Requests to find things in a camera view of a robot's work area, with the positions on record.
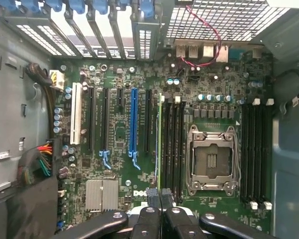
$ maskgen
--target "ventilation grille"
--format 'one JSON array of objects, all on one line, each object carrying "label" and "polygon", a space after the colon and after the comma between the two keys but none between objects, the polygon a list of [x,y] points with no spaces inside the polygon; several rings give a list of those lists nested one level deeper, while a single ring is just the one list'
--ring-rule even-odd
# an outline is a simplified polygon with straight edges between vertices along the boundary
[{"label": "ventilation grille", "polygon": [[38,26],[38,28],[49,37],[58,47],[62,49],[68,56],[75,56],[75,53],[68,47],[49,26]]},{"label": "ventilation grille", "polygon": [[[250,41],[289,8],[269,7],[265,0],[195,0],[192,10],[216,28],[223,40]],[[184,7],[174,8],[167,38],[217,39]]]},{"label": "ventilation grille", "polygon": [[61,56],[62,54],[57,51],[50,43],[44,40],[38,33],[35,32],[30,26],[28,25],[17,25],[25,34],[31,37],[34,41],[39,43],[44,49],[49,51],[54,56]]},{"label": "ventilation grille", "polygon": [[140,53],[141,58],[150,58],[150,36],[151,31],[140,30]]}]

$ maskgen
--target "red wire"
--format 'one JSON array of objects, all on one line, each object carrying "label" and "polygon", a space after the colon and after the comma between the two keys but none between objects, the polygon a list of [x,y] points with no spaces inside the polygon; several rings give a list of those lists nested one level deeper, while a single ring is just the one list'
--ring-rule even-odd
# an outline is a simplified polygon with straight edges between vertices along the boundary
[{"label": "red wire", "polygon": [[218,40],[218,44],[217,44],[218,49],[217,49],[217,52],[216,52],[215,57],[214,57],[212,60],[210,60],[209,62],[207,62],[207,63],[202,63],[202,64],[199,64],[199,65],[196,65],[196,64],[191,63],[191,62],[189,62],[189,61],[186,61],[183,57],[182,57],[181,59],[182,59],[183,62],[185,62],[187,65],[190,65],[190,66],[197,66],[197,67],[208,66],[208,65],[212,64],[212,63],[217,59],[217,57],[219,56],[220,49],[221,49],[221,37],[220,37],[218,31],[217,31],[212,25],[210,25],[210,24],[209,24],[208,22],[206,22],[204,19],[202,19],[201,17],[199,17],[197,14],[193,13],[192,8],[191,8],[190,6],[186,6],[186,10],[187,10],[191,15],[193,15],[195,18],[197,18],[199,21],[201,21],[204,25],[206,25],[207,27],[211,28],[211,29],[214,31],[214,33],[215,33],[216,36],[217,36],[217,40]]}]

